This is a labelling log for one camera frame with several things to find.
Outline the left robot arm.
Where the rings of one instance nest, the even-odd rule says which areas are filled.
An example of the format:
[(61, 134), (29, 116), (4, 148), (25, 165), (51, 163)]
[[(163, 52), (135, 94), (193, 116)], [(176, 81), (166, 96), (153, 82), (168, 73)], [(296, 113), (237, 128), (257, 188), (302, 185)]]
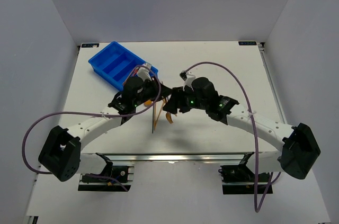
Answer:
[(91, 174), (107, 181), (112, 175), (112, 162), (103, 154), (82, 154), (81, 151), (102, 134), (129, 121), (144, 102), (161, 101), (171, 93), (171, 88), (156, 79), (129, 78), (99, 116), (91, 116), (68, 128), (52, 128), (38, 161), (62, 182), (75, 174)]

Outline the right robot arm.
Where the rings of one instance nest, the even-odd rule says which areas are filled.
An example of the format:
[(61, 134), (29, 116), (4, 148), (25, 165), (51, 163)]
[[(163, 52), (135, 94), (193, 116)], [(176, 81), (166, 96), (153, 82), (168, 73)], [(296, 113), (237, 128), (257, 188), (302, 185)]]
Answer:
[(209, 118), (231, 127), (242, 129), (269, 143), (275, 151), (259, 155), (247, 153), (240, 161), (239, 174), (251, 181), (258, 174), (285, 172), (299, 180), (306, 178), (320, 148), (309, 126), (283, 124), (251, 113), (233, 98), (218, 94), (205, 77), (194, 79), (189, 85), (172, 90), (164, 111), (186, 113), (191, 109), (204, 110)]

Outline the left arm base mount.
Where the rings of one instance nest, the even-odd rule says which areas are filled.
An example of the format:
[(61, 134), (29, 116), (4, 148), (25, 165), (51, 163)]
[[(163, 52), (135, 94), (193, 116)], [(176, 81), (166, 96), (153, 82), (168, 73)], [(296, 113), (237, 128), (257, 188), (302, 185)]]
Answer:
[(129, 162), (115, 162), (104, 154), (81, 154), (77, 173), (81, 192), (128, 192), (134, 167)]

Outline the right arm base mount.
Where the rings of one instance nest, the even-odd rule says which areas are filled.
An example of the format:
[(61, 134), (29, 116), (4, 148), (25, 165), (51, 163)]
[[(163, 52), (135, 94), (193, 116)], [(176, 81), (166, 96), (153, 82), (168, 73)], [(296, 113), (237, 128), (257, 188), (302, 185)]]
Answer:
[(224, 195), (254, 194), (254, 171), (246, 166), (252, 155), (254, 153), (246, 153), (238, 164), (220, 166), (218, 172)]

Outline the orange fork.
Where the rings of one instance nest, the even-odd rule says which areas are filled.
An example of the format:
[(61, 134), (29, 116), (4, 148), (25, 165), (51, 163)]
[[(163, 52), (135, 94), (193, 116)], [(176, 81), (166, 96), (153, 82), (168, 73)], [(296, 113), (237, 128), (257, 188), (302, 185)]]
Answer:
[(167, 120), (170, 124), (173, 124), (173, 123), (174, 123), (174, 122), (173, 122), (173, 119), (172, 119), (172, 114), (171, 114), (171, 113), (167, 112), (167, 113), (165, 114), (165, 117), (166, 117), (166, 120)]

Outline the orange spoon small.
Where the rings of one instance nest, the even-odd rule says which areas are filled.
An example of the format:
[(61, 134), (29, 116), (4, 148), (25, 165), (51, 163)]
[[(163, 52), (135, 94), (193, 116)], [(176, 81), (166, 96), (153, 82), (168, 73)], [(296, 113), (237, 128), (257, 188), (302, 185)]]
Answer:
[(151, 106), (152, 103), (153, 103), (153, 102), (152, 102), (151, 100), (148, 100), (148, 101), (146, 101), (146, 102), (144, 103), (144, 106), (145, 106), (145, 107)]

